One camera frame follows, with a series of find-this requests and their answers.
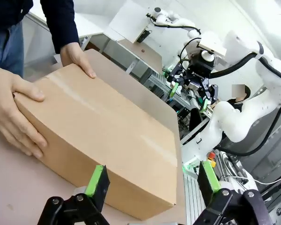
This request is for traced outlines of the person's right hand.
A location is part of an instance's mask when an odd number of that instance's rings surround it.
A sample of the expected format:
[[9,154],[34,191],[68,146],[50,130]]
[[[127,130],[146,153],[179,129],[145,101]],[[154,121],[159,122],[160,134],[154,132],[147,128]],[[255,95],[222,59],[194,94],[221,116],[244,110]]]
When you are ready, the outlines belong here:
[[44,100],[44,94],[34,84],[0,68],[0,132],[26,155],[41,158],[41,148],[47,146],[47,141],[19,111],[13,97],[15,92],[38,102]]

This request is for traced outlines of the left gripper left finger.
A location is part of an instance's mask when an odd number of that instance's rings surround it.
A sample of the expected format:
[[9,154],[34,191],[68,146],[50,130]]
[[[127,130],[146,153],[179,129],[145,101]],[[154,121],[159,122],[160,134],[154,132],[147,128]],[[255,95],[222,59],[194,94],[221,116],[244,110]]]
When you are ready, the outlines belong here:
[[102,215],[105,197],[110,185],[107,168],[97,165],[83,193],[64,200],[59,196],[50,197],[39,218],[39,225],[107,225]]

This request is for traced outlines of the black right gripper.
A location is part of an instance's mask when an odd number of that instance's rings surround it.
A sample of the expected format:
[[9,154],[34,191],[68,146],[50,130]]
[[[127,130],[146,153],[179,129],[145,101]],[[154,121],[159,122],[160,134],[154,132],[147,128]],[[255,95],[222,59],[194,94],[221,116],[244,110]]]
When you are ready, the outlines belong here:
[[215,103],[218,99],[218,86],[215,84],[209,86],[209,78],[212,70],[213,54],[192,54],[184,73],[185,80],[183,78],[184,69],[181,64],[177,64],[167,77],[167,82],[170,83],[171,87],[169,96],[173,97],[178,86],[184,82],[184,85],[199,90],[198,93],[202,99],[200,112],[205,112],[207,107]]

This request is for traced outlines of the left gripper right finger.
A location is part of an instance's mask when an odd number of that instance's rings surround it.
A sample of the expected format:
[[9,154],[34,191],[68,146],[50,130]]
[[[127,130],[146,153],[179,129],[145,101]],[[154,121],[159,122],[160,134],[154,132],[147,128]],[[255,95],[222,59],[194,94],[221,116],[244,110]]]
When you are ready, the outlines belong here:
[[197,179],[206,208],[195,225],[269,225],[271,218],[259,191],[242,194],[221,187],[208,161],[201,161]]

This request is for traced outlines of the person's left hand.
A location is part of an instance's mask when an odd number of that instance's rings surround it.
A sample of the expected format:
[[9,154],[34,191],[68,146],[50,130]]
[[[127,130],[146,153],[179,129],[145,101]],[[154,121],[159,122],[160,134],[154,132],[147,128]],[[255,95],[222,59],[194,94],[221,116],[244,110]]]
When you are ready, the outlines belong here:
[[69,43],[63,46],[60,50],[60,58],[62,66],[76,64],[79,66],[87,76],[96,78],[96,74],[89,63],[85,52],[80,48],[77,42]]

